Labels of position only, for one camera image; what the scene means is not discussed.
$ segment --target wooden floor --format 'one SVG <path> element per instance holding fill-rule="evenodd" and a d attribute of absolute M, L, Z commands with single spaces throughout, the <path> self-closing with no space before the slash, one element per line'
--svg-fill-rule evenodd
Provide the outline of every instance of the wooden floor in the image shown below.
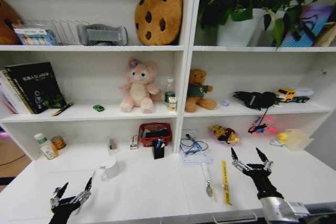
<path fill-rule="evenodd" d="M 14 143 L 14 141 L 6 134 L 0 133 L 0 177 L 15 177 L 30 163 L 27 156 L 20 158 L 8 165 L 6 164 L 24 155 L 21 149 Z M 0 185 L 0 192 L 6 186 Z"/>

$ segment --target black book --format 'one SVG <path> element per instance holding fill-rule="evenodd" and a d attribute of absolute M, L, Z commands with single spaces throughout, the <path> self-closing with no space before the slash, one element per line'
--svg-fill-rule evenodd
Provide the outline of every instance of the black book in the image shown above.
<path fill-rule="evenodd" d="M 66 105 L 50 62 L 5 66 L 35 114 Z"/>

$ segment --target robotic hand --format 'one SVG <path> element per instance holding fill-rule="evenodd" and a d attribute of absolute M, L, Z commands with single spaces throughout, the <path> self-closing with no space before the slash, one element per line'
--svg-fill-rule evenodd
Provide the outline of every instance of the robotic hand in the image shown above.
<path fill-rule="evenodd" d="M 263 205 L 264 216 L 267 223 L 277 224 L 294 224 L 305 223 L 303 217 L 309 216 L 310 213 L 304 204 L 299 202 L 287 202 L 277 188 L 269 181 L 268 176 L 271 174 L 272 161 L 269 161 L 264 153 L 258 148 L 257 153 L 263 164 L 245 165 L 238 160 L 238 157 L 231 147 L 233 166 L 252 178 L 258 190 L 258 199 Z"/>
<path fill-rule="evenodd" d="M 69 183 L 62 188 L 57 187 L 54 192 L 54 198 L 50 199 L 51 210 L 54 213 L 49 224 L 66 224 L 71 213 L 78 209 L 90 197 L 92 177 L 86 184 L 84 191 L 79 195 L 61 199 Z"/>

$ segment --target white cup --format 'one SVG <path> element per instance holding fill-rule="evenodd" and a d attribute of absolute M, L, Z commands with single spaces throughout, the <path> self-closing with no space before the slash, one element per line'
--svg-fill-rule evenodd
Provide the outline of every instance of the white cup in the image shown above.
<path fill-rule="evenodd" d="M 115 157 L 109 157 L 100 166 L 104 170 L 101 175 L 103 180 L 114 178 L 119 173 L 119 165 Z"/>

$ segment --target pink teddy bear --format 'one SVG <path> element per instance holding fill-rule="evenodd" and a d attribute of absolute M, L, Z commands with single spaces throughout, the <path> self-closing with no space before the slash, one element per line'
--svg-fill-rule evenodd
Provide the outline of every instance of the pink teddy bear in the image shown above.
<path fill-rule="evenodd" d="M 140 107 L 142 113 L 153 112 L 153 101 L 150 95 L 159 93 L 159 89 L 152 83 L 156 76 L 156 66 L 153 62 L 140 64 L 131 59 L 127 68 L 127 79 L 130 82 L 120 89 L 127 94 L 120 103 L 123 112 L 130 112 L 134 106 Z"/>

